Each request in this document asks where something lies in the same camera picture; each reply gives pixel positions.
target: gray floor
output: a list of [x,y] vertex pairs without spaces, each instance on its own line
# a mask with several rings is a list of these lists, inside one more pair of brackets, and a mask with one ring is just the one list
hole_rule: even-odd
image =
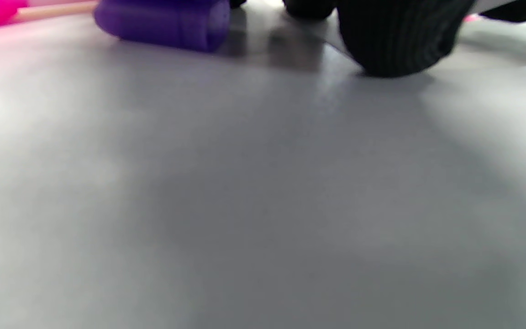
[[0,329],[526,329],[526,66],[367,79],[266,6],[0,29]]

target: black ribbed material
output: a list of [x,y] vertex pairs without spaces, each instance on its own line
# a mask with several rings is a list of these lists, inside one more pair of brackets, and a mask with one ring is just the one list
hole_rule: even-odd
[[474,2],[339,0],[340,32],[368,75],[410,75],[450,54]]

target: pink object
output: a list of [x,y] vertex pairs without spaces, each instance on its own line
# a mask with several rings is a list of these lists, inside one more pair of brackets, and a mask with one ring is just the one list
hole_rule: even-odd
[[472,15],[466,16],[464,21],[480,21],[480,19],[481,19],[481,17],[479,15],[472,14]]

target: wooden stick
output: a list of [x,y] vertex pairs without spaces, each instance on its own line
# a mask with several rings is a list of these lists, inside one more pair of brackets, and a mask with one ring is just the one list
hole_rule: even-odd
[[46,19],[58,16],[90,13],[96,8],[97,4],[97,1],[87,1],[77,2],[75,4],[20,8],[19,13],[15,15],[10,20],[10,22],[19,23],[22,21],[37,21],[39,19]]

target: purple foam roll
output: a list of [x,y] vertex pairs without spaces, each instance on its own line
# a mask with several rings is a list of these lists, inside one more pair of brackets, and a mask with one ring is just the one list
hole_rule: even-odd
[[225,41],[228,0],[102,0],[96,24],[125,40],[213,52]]

